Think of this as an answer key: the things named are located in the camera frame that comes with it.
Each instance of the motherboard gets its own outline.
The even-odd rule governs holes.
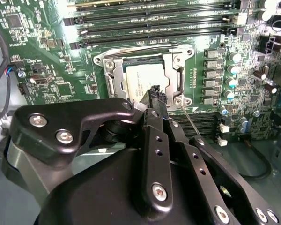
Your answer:
[[[281,1],[0,0],[0,30],[29,105],[120,97],[153,85],[192,135],[275,137]]]

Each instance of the cpu socket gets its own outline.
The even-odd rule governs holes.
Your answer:
[[[153,85],[167,96],[168,111],[192,104],[184,96],[185,61],[195,55],[192,45],[151,45],[110,49],[94,58],[103,67],[110,98],[139,102]]]

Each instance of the screw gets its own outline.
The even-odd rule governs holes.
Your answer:
[[[219,217],[219,219],[225,223],[228,224],[229,223],[229,217],[228,214],[226,213],[226,211],[221,207],[221,206],[216,206],[215,207],[215,212],[217,214],[217,216]]]
[[[108,70],[114,69],[114,63],[113,63],[113,61],[108,61],[108,62],[106,62],[106,63],[105,63],[105,66],[106,66],[106,68],[107,68]]]
[[[63,144],[69,144],[73,141],[73,136],[71,133],[62,130],[57,132],[56,139]]]
[[[253,112],[253,116],[255,117],[259,117],[261,115],[259,110],[256,110],[255,112]]]
[[[272,211],[267,210],[267,213],[268,213],[269,217],[270,217],[275,223],[279,223],[278,218],[276,217],[276,215],[275,215]]]
[[[267,223],[267,218],[260,209],[256,209],[256,213],[257,213],[257,215],[259,216],[259,218],[261,219],[262,222]]]
[[[29,122],[31,125],[41,128],[44,127],[47,124],[47,120],[45,117],[40,115],[34,115],[29,118]]]
[[[165,191],[165,189],[159,185],[159,184],[154,184],[152,186],[152,191],[153,191],[153,195],[154,197],[159,200],[159,201],[165,201],[167,199],[167,192]]]
[[[156,111],[152,111],[151,113],[152,113],[153,116],[159,117],[159,115],[158,115],[158,113]]]
[[[174,127],[179,127],[179,124],[176,121],[172,121],[172,124],[174,125]]]
[[[128,109],[128,110],[131,110],[131,109],[132,109],[131,105],[130,105],[129,103],[127,103],[127,102],[123,102],[122,105],[123,105],[124,108],[126,108],[126,109]]]
[[[205,145],[204,141],[202,141],[202,139],[198,139],[198,142],[200,143],[200,145]]]
[[[26,77],[26,73],[25,73],[24,71],[20,70],[20,71],[18,72],[18,77],[20,77],[20,78],[25,78],[25,77]]]

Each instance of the white connector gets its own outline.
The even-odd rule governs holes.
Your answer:
[[[227,140],[223,140],[220,137],[217,138],[217,143],[222,147],[222,146],[227,146],[228,141]]]
[[[220,124],[220,131],[222,133],[228,133],[230,131],[230,127],[223,125],[222,123]]]
[[[239,13],[238,15],[233,17],[233,23],[235,25],[246,25],[248,19],[247,13]]]

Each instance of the mounting hole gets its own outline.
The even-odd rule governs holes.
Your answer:
[[[101,59],[100,58],[95,58],[95,63],[100,63]]]
[[[226,46],[226,44],[224,42],[221,42],[219,46],[220,46],[220,48],[224,48]]]
[[[128,110],[131,110],[131,109],[132,109],[131,105],[129,105],[129,103],[127,103],[127,102],[123,102],[122,105],[123,105],[124,108],[126,108],[126,109],[128,109]]]
[[[159,141],[159,142],[163,141],[159,136],[156,136],[156,140]]]
[[[203,169],[200,169],[201,174],[206,175],[206,172]]]
[[[159,149],[156,149],[155,153],[158,156],[162,156],[163,155],[163,153]]]
[[[196,158],[196,159],[198,159],[198,158],[199,158],[199,156],[197,156],[197,154],[196,154],[196,153],[193,153],[193,154],[192,154],[192,156],[193,156],[194,158]]]

